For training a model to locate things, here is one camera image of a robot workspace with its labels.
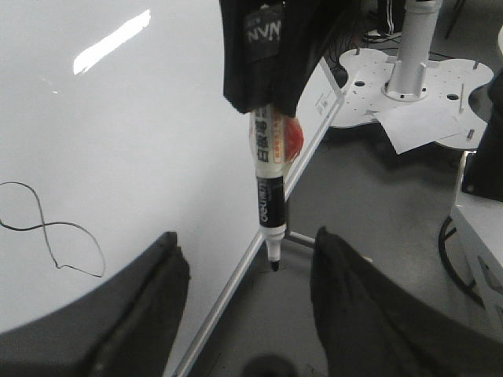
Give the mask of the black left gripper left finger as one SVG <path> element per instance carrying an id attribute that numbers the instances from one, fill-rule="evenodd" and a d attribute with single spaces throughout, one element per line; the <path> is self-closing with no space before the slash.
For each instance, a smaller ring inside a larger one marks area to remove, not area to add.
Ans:
<path id="1" fill-rule="evenodd" d="M 161 376 L 184 313 L 189 264 L 162 234 L 78 300 L 1 335 L 3 376 Z"/>

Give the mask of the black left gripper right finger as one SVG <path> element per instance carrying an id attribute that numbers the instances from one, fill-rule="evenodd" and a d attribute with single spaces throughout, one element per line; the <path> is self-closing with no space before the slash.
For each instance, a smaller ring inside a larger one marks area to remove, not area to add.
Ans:
<path id="1" fill-rule="evenodd" d="M 415 298 L 326 228 L 310 299 L 331 376 L 502 374 L 500 342 Z"/>

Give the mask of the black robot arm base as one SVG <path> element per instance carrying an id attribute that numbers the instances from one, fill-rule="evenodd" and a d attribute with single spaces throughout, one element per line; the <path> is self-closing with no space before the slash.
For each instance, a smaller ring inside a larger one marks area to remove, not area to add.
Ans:
<path id="1" fill-rule="evenodd" d="M 467 158 L 462 191 L 502 201 L 502 71 L 488 88 L 491 114 L 476 153 Z"/>

